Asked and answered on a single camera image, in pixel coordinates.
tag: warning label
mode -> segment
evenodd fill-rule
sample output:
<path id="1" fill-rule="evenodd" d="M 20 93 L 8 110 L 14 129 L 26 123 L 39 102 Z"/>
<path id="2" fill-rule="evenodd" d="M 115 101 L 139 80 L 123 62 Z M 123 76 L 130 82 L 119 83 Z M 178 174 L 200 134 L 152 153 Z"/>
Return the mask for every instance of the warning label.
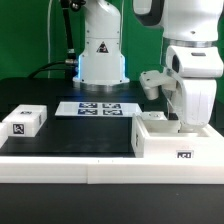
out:
<path id="1" fill-rule="evenodd" d="M 102 42 L 102 44 L 98 48 L 97 53 L 104 53 L 104 54 L 109 53 L 107 46 L 104 42 Z"/>

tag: white block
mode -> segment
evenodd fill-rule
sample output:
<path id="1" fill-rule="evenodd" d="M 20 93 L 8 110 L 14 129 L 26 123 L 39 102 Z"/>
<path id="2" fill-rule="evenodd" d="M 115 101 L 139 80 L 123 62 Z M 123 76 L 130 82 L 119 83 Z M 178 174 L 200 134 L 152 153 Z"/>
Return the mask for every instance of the white block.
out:
<path id="1" fill-rule="evenodd" d="M 0 123 L 0 148 L 4 145 L 8 139 L 7 125 Z"/>
<path id="2" fill-rule="evenodd" d="M 145 113 L 134 115 L 132 120 L 131 142 L 136 157 L 213 162 L 224 158 L 224 138 L 210 125 L 179 133 L 179 121 L 146 119 Z"/>
<path id="3" fill-rule="evenodd" d="M 19 105 L 3 123 L 7 124 L 8 136 L 35 137 L 46 119 L 46 106 Z"/>

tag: blue light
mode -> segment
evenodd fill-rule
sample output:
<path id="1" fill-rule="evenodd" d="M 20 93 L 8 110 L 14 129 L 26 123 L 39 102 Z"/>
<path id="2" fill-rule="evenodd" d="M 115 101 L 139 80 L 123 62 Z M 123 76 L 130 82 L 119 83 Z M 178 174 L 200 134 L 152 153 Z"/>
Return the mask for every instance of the blue light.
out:
<path id="1" fill-rule="evenodd" d="M 125 79 L 125 73 L 126 73 L 126 70 L 125 70 L 125 65 L 126 65 L 126 59 L 124 57 L 124 63 L 123 63 L 123 78 Z"/>
<path id="2" fill-rule="evenodd" d="M 78 78 L 80 79 L 80 77 L 81 77 L 81 74 L 80 74 L 80 72 L 81 72 L 81 56 L 79 56 L 79 65 L 78 65 Z"/>

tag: black sticker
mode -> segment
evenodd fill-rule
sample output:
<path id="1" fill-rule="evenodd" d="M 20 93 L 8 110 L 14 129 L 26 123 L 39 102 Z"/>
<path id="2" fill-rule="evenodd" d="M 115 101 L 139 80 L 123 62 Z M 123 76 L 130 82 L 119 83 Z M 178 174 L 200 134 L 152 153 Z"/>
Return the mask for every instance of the black sticker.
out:
<path id="1" fill-rule="evenodd" d="M 42 124 L 42 118 L 41 118 L 41 115 L 39 116 L 39 125 L 41 126 Z"/>
<path id="2" fill-rule="evenodd" d="M 193 158 L 193 151 L 177 152 L 177 158 L 178 159 L 192 159 Z"/>
<path id="3" fill-rule="evenodd" d="M 31 111 L 22 111 L 20 114 L 23 114 L 23 115 L 31 115 L 32 112 Z"/>
<path id="4" fill-rule="evenodd" d="M 138 134 L 136 134 L 136 148 L 138 148 L 138 141 L 139 141 Z"/>
<path id="5" fill-rule="evenodd" d="M 108 49 L 107 49 L 107 46 L 104 42 L 102 42 L 102 44 L 100 45 L 100 47 L 98 48 L 97 50 L 98 53 L 104 53 L 104 54 L 107 54 L 109 53 Z"/>
<path id="6" fill-rule="evenodd" d="M 24 124 L 13 124 L 13 134 L 24 135 L 25 134 Z"/>
<path id="7" fill-rule="evenodd" d="M 97 103 L 80 103 L 80 108 L 97 108 Z"/>
<path id="8" fill-rule="evenodd" d="M 97 110 L 94 109 L 79 109 L 78 115 L 97 115 Z"/>
<path id="9" fill-rule="evenodd" d="M 106 116 L 122 116 L 122 110 L 103 110 L 103 115 Z"/>
<path id="10" fill-rule="evenodd" d="M 121 105 L 119 103 L 103 103 L 103 108 L 121 109 Z"/>

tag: black table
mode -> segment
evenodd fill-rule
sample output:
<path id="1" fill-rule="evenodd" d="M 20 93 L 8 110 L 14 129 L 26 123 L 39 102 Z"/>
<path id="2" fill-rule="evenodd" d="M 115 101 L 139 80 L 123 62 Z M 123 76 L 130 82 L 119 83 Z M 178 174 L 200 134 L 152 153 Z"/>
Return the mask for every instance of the black table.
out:
<path id="1" fill-rule="evenodd" d="M 48 119 L 37 137 L 10 138 L 0 156 L 134 156 L 129 118 L 56 118 L 62 100 L 165 107 L 165 100 L 148 103 L 138 83 L 99 96 L 74 90 L 64 80 L 5 79 L 0 81 L 1 119 L 19 104 L 47 105 Z M 223 207 L 223 185 L 0 185 L 1 224 L 223 224 Z"/>

